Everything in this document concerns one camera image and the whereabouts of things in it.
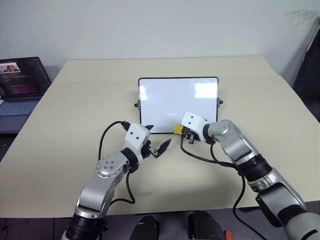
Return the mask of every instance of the tabletop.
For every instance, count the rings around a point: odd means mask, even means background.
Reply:
[[[71,60],[66,63],[0,163],[0,217],[71,217],[95,172],[99,140],[114,121],[139,122],[141,77],[219,77],[224,104],[218,119],[232,120],[305,201],[320,199],[319,123],[263,57]],[[122,149],[126,132],[113,127],[102,156]],[[158,159],[130,176],[134,205],[118,202],[108,214],[231,208],[241,191],[233,169],[199,161],[179,148],[180,137],[153,134],[155,147],[172,138]],[[210,157],[209,145],[185,144]],[[221,147],[216,157],[228,161]],[[256,206],[246,188],[239,207]],[[128,198],[124,179],[115,198]]]

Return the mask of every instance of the yellow object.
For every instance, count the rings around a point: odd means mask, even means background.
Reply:
[[[178,134],[180,135],[182,133],[182,129],[184,128],[184,126],[180,125],[180,124],[176,124],[174,126],[174,130],[173,130],[173,133],[174,134]]]

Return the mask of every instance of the laptop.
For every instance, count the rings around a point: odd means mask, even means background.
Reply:
[[[0,134],[18,133],[50,85],[39,57],[0,60]]]

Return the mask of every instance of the laptop screen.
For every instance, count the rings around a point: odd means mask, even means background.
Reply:
[[[41,97],[51,81],[39,57],[0,60],[2,99]]]

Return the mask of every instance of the red object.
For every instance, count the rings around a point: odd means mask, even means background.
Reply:
[[[232,232],[231,231],[224,230],[223,232],[224,232],[226,240],[232,240]]]

